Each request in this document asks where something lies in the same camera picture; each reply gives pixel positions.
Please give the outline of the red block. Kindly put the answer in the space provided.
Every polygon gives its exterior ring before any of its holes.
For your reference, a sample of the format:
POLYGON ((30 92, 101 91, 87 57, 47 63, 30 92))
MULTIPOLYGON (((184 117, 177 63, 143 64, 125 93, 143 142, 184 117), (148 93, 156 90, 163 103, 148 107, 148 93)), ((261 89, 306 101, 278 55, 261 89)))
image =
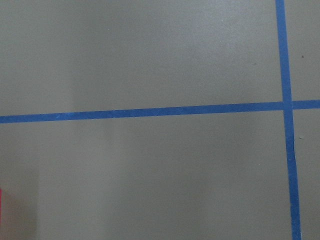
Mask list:
POLYGON ((2 189, 0 189, 0 229, 2 226, 2 189))

